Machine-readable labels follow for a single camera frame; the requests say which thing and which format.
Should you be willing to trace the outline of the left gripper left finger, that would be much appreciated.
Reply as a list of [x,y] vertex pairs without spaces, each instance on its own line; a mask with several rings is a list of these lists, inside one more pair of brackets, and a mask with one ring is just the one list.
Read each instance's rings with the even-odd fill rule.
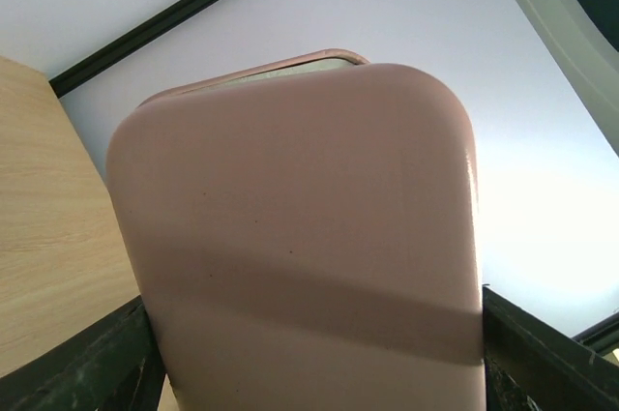
[[1,378],[3,410],[156,410],[165,367],[136,297]]

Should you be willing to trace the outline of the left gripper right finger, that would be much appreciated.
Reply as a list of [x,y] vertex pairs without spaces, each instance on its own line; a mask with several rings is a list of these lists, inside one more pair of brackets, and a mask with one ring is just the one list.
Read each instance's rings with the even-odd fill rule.
[[616,410],[618,367],[483,289],[489,410]]

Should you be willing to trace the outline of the pink glasses case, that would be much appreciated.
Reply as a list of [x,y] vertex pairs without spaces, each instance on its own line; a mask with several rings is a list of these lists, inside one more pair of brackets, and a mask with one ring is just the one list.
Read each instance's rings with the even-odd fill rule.
[[476,161],[428,73],[310,59],[158,94],[106,183],[183,410],[482,410]]

